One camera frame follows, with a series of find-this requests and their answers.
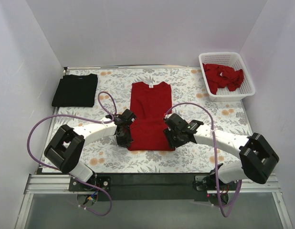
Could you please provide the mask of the white plastic laundry basket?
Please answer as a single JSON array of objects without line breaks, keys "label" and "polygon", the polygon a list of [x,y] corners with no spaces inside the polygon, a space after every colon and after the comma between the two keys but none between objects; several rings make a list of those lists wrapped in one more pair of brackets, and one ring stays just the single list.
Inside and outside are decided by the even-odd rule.
[{"label": "white plastic laundry basket", "polygon": [[218,89],[216,94],[213,94],[207,82],[205,70],[202,69],[202,75],[206,84],[209,99],[214,102],[223,101],[240,101],[247,96],[255,94],[255,88],[252,79],[247,71],[247,68],[241,58],[236,52],[207,52],[199,55],[200,66],[204,64],[219,64],[233,68],[235,71],[243,70],[244,80],[239,88],[230,92],[227,87]]}]

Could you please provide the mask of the red t-shirts in basket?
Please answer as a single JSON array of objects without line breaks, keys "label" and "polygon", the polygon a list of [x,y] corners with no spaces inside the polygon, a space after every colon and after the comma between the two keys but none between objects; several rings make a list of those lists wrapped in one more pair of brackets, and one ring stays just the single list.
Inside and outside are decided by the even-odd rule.
[{"label": "red t-shirts in basket", "polygon": [[244,81],[243,70],[234,70],[232,67],[219,64],[203,64],[203,69],[212,94],[218,89],[227,87],[230,92],[240,88]]}]

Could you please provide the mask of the floral patterned table mat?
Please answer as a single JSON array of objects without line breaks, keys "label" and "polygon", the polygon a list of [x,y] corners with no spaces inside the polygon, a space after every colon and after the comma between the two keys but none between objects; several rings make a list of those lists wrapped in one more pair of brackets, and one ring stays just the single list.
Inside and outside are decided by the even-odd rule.
[{"label": "floral patterned table mat", "polygon": [[[98,85],[92,108],[57,108],[48,138],[58,127],[83,126],[88,119],[99,120],[107,111],[122,113],[130,107],[133,83],[157,85],[166,82],[172,89],[173,112],[183,119],[214,124],[215,130],[235,135],[251,135],[252,130],[242,102],[212,102],[200,68],[74,69],[72,75],[96,74]],[[215,162],[231,164],[237,158],[210,146],[188,143],[175,151],[129,151],[118,147],[113,136],[99,139],[83,148],[81,161],[96,173],[188,173],[209,172]]]}]

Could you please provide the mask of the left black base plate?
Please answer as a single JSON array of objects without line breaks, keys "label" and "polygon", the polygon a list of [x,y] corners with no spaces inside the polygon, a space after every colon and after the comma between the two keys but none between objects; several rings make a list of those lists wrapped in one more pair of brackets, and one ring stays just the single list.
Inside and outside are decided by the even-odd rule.
[{"label": "left black base plate", "polygon": [[[111,186],[111,177],[100,176],[100,177],[92,177],[87,181],[88,184],[97,186],[105,191],[110,190]],[[68,190],[71,192],[82,192],[82,191],[93,191],[96,190],[91,186],[85,185],[75,178],[71,177]]]}]

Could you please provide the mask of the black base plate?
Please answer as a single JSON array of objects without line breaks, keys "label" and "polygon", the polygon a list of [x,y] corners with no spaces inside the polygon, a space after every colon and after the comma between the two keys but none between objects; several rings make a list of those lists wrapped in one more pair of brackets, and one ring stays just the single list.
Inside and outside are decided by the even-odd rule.
[{"label": "black base plate", "polygon": [[[192,182],[192,186],[197,191],[216,191],[216,181],[214,178],[210,178],[209,176],[195,176],[194,181]],[[219,181],[219,190],[220,192],[236,190],[237,182],[230,182],[228,184],[224,184]]]},{"label": "black base plate", "polygon": [[[111,186],[111,177],[100,176],[100,177],[92,177],[87,181],[88,184],[97,186],[105,191],[110,190]],[[82,192],[82,191],[93,191],[96,190],[91,186],[85,185],[75,178],[71,177],[68,190],[71,192]]]}]

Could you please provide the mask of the folded black t-shirt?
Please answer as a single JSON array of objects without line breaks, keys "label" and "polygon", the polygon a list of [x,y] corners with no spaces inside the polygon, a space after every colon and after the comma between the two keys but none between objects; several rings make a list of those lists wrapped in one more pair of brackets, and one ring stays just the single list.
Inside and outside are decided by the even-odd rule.
[{"label": "folded black t-shirt", "polygon": [[53,107],[93,107],[98,83],[96,74],[65,75],[53,97]]}]

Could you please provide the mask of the aluminium frame rail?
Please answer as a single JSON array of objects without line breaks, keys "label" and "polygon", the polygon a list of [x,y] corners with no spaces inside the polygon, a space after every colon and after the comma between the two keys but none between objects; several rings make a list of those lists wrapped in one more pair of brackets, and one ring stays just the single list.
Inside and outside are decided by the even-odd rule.
[{"label": "aluminium frame rail", "polygon": [[202,174],[99,174],[94,192],[67,175],[31,175],[18,229],[290,229],[277,178],[244,180],[232,212],[223,217],[215,191],[200,190]]}]

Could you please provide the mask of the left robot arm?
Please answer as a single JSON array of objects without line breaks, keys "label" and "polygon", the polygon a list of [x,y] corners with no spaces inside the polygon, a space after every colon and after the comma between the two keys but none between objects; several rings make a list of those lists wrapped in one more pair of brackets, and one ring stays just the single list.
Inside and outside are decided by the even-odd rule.
[{"label": "left robot arm", "polygon": [[93,190],[96,173],[80,161],[82,149],[109,136],[116,137],[118,146],[129,148],[133,142],[130,126],[136,118],[132,111],[126,109],[122,114],[109,114],[84,126],[62,125],[47,145],[44,155],[59,171],[78,179],[84,190]]}]

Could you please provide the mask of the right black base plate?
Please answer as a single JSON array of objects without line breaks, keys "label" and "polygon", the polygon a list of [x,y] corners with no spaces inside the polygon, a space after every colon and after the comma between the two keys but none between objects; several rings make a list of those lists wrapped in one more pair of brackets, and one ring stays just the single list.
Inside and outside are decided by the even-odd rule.
[{"label": "right black base plate", "polygon": [[[216,191],[216,181],[214,178],[210,178],[209,176],[195,176],[194,181],[192,182],[192,186],[197,191]],[[220,192],[236,190],[237,182],[230,182],[228,184],[224,184],[219,181],[219,190]]]}]

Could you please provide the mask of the red t-shirt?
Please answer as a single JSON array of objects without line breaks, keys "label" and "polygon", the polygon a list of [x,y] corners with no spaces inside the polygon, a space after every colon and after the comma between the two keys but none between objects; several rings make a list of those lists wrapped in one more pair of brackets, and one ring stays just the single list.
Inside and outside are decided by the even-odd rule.
[{"label": "red t-shirt", "polygon": [[132,84],[130,110],[136,120],[130,127],[133,142],[129,151],[173,151],[164,134],[164,114],[172,107],[171,86],[166,82]]}]

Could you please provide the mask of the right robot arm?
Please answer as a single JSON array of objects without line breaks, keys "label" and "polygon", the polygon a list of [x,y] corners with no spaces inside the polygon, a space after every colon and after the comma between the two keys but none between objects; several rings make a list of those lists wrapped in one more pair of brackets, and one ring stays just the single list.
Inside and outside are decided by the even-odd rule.
[{"label": "right robot arm", "polygon": [[189,142],[216,146],[238,158],[227,165],[220,163],[209,175],[196,182],[203,190],[223,189],[227,184],[243,179],[250,179],[258,184],[265,184],[279,162],[279,156],[263,135],[234,135],[221,130],[212,131],[201,121],[187,122],[177,114],[164,118],[167,129],[164,134],[173,149]]}]

